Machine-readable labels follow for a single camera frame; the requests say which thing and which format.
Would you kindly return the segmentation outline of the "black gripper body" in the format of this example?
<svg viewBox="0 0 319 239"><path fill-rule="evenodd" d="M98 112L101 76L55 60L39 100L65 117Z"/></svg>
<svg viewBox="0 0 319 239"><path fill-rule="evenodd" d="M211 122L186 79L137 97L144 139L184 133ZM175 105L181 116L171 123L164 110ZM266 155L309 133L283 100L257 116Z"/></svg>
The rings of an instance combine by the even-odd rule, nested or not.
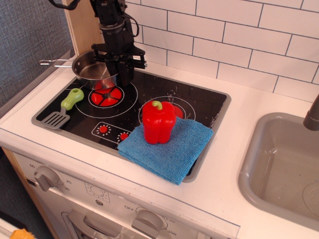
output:
<svg viewBox="0 0 319 239"><path fill-rule="evenodd" d="M132 67L146 68L145 51L134 45L135 35L129 23L99 24L99 28L102 31L104 43L91 46L98 61L112 63L122 61Z"/></svg>

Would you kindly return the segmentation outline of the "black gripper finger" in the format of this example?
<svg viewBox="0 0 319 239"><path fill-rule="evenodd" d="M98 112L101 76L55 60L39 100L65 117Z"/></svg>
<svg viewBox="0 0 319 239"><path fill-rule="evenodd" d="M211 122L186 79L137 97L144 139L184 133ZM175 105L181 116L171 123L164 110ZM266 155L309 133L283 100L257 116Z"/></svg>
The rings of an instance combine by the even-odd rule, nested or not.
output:
<svg viewBox="0 0 319 239"><path fill-rule="evenodd" d="M110 75L119 74L118 60L106 59L105 64Z"/></svg>
<svg viewBox="0 0 319 239"><path fill-rule="evenodd" d="M118 68L122 85L127 86L134 78L134 67L131 63L120 61Z"/></svg>

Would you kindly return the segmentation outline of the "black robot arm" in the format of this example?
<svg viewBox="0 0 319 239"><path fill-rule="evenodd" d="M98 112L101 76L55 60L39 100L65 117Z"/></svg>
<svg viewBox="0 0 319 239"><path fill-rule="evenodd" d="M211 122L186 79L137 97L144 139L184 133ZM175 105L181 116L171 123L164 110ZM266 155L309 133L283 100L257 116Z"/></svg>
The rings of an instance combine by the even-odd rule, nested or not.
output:
<svg viewBox="0 0 319 239"><path fill-rule="evenodd" d="M77 58L72 69L80 83L91 90L126 86L136 68L144 69L145 52L134 45L139 31L125 10L123 0L50 1L65 11Z"/></svg>

